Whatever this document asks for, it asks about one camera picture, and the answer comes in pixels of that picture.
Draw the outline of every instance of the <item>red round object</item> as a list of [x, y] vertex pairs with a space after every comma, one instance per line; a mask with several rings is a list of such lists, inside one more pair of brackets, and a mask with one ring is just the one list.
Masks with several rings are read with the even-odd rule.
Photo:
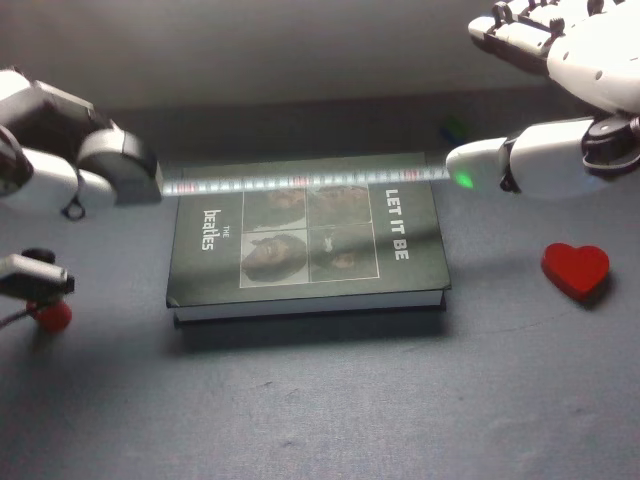
[[542, 270], [569, 297], [587, 301], [609, 273], [609, 257], [598, 247], [574, 248], [565, 243], [549, 245], [542, 257]]
[[[27, 308], [33, 308], [33, 306], [33, 304], [27, 304]], [[42, 329], [49, 333], [58, 333], [67, 328], [72, 314], [69, 305], [60, 301], [32, 316]]]

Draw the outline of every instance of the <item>red ball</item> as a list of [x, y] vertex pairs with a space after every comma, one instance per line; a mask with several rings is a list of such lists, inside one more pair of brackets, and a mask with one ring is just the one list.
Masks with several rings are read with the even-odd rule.
[[[33, 308], [34, 304], [27, 304], [27, 308]], [[60, 301], [51, 307], [32, 315], [43, 330], [49, 333], [58, 333], [67, 328], [71, 322], [71, 309], [69, 305]]]

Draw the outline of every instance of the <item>green light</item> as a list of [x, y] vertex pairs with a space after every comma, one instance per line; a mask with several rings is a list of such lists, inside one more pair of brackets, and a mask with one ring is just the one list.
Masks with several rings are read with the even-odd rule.
[[473, 188], [473, 180], [468, 173], [458, 172], [453, 178], [462, 188]]

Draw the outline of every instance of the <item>book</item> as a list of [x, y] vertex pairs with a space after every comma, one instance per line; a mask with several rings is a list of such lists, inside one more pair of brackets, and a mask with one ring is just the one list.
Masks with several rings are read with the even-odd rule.
[[[444, 305], [431, 186], [393, 180], [425, 166], [398, 154], [185, 169], [192, 189], [218, 179], [228, 193], [179, 200], [166, 296], [176, 324]], [[360, 181], [335, 181], [347, 177]], [[231, 188], [247, 178], [271, 189]]]

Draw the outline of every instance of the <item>book cover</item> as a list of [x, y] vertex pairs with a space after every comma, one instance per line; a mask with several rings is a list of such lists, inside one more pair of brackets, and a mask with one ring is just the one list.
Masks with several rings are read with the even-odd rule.
[[[424, 166], [424, 155], [402, 154], [185, 170], [196, 179], [305, 172], [307, 180], [299, 188], [182, 197], [167, 306], [179, 320], [253, 316], [292, 311], [274, 307], [278, 301], [296, 300], [293, 311], [304, 312], [336, 310], [340, 304], [331, 299], [360, 296], [367, 297], [366, 308], [375, 304], [374, 295], [449, 288], [428, 182], [334, 186], [308, 180]], [[305, 306], [305, 299], [315, 301]], [[245, 308], [233, 313], [229, 305]]]

